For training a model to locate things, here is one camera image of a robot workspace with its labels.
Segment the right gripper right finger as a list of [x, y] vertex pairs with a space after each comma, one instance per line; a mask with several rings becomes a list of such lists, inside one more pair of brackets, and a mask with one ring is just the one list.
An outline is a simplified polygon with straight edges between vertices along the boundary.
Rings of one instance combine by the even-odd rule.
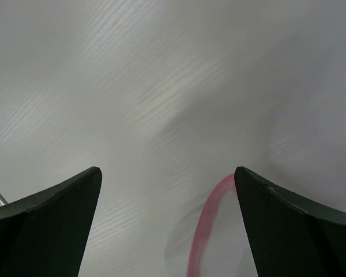
[[245, 167], [234, 181], [259, 276], [346, 276], [346, 212]]

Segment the spare white mesh laundry bag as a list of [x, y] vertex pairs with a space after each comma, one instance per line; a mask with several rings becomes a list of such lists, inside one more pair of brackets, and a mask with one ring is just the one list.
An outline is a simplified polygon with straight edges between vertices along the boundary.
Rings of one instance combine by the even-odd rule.
[[236, 194], [225, 177], [174, 227], [164, 251], [169, 276], [257, 276]]

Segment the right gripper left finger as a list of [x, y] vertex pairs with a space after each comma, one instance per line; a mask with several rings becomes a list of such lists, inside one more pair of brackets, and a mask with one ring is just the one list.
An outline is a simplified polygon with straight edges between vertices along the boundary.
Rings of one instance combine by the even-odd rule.
[[102, 182], [83, 172], [0, 207], [0, 276], [78, 276]]

